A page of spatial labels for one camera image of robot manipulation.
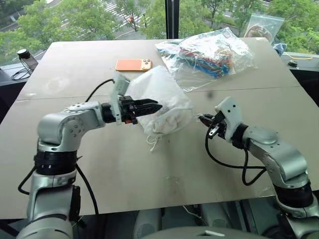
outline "table surface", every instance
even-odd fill
[[[309,166],[313,190],[319,188],[319,111],[292,76],[270,44],[261,38],[243,39],[256,55],[258,69],[223,78],[187,93],[196,113],[214,113],[214,106],[234,96],[245,124],[278,131],[297,147]],[[19,182],[33,166],[36,127],[48,113],[82,102],[97,84],[112,77],[120,58],[151,58],[161,65],[149,41],[94,41],[53,43],[22,89],[0,125],[0,218],[25,217],[28,197],[17,191]],[[129,73],[131,78],[139,73]],[[102,87],[92,100],[107,102],[111,85]],[[140,125],[108,124],[88,132],[78,151],[79,165],[87,176],[101,213],[175,205],[230,201],[274,195],[267,174],[246,187],[241,170],[214,163],[204,148],[207,128],[192,121],[184,129],[165,136],[154,152]],[[220,160],[242,165],[244,152],[222,139],[210,142]],[[251,156],[250,165],[261,165]],[[252,179],[256,170],[249,170]],[[78,176],[81,214],[94,212],[87,189]]]

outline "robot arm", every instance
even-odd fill
[[[118,75],[110,103],[78,103],[42,118],[27,208],[29,224],[18,239],[73,238],[70,221],[76,221],[80,212],[80,187],[73,183],[83,135],[106,123],[136,124],[136,117],[161,108],[150,99],[134,101],[123,96],[128,84],[125,77]]]
[[[218,134],[233,146],[249,150],[263,162],[277,193],[282,210],[279,222],[285,234],[300,239],[319,231],[318,201],[312,194],[302,154],[283,141],[278,132],[243,124],[240,107],[233,97],[224,99],[215,110],[215,116],[200,117],[209,127],[209,138]]]

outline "beige table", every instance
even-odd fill
[[[280,58],[273,54],[267,42],[256,39],[245,41],[254,48],[256,59],[260,63],[264,59],[271,65],[271,70],[263,68],[261,64],[255,70],[260,72],[259,76],[248,71],[238,78],[228,79],[225,84],[229,84],[229,90],[225,89],[223,84],[213,83],[208,86],[214,89],[212,98],[205,92],[208,88],[187,95],[192,99],[197,113],[214,113],[214,106],[226,96],[236,97],[242,107],[246,124],[273,128],[302,152],[309,165],[312,187],[318,189],[318,108],[281,63]],[[142,44],[141,41],[122,42],[122,45],[116,41],[70,42],[55,43],[49,48],[34,75],[23,88],[19,99],[0,125],[0,188],[3,192],[0,194],[0,201],[6,202],[6,206],[0,208],[0,218],[25,217],[28,198],[20,194],[16,188],[33,165],[37,140],[36,126],[39,120],[45,114],[58,112],[72,103],[84,101],[91,89],[102,80],[111,77],[111,63],[90,63],[95,60],[93,56],[102,59],[102,55],[107,53],[106,50],[100,53],[103,46],[112,46],[111,53],[108,53],[106,58],[110,62],[114,62],[116,57],[147,58],[147,54],[151,54],[154,55],[152,59],[155,63],[160,63],[153,47],[154,41],[144,41],[142,49],[134,46],[135,43]],[[73,64],[66,60],[70,60],[70,56],[63,55],[63,51],[56,47],[63,44],[64,52],[79,52],[79,55],[74,56]],[[129,45],[132,49],[127,51],[126,55],[121,53],[120,46],[128,50]],[[86,60],[88,65],[77,59],[81,51],[90,53]],[[65,66],[59,62],[62,58]],[[81,67],[75,66],[78,62],[83,63]],[[103,67],[103,63],[108,64],[108,67]],[[53,70],[52,65],[59,67]],[[72,73],[69,72],[69,67],[72,67]],[[72,83],[64,87],[58,85],[56,89],[59,91],[49,94],[45,90],[45,85],[49,82],[45,77],[51,79],[52,74],[62,77],[63,72]],[[90,78],[88,72],[91,72],[93,77]],[[34,91],[35,95],[28,95],[27,92],[30,93],[32,88],[38,91]],[[107,102],[107,93],[110,90],[108,86],[101,89],[98,95],[106,95],[93,97],[92,100]],[[214,163],[204,149],[206,130],[201,123],[193,121],[183,130],[164,137],[153,153],[149,151],[146,135],[139,125],[109,124],[105,128],[88,132],[83,137],[78,151],[79,156],[83,155],[79,164],[91,183],[100,212],[229,201],[274,194],[267,174],[254,185],[246,187],[241,183],[241,170],[224,168]],[[243,164],[244,153],[221,139],[212,141],[210,148],[212,153],[224,162]],[[250,165],[261,163],[251,156]],[[255,174],[255,170],[249,170],[247,177],[251,179]],[[92,214],[92,202],[79,176],[76,184],[82,188],[81,214]]]

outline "orange phone case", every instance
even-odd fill
[[[150,59],[121,59],[116,63],[117,71],[148,71],[152,68]]]

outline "white cloth bag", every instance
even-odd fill
[[[185,127],[193,117],[190,99],[163,66],[157,66],[131,81],[126,95],[133,100],[149,98],[163,106],[152,115],[138,117],[144,133],[154,138],[150,142],[148,137],[148,143],[154,146],[161,136]]]

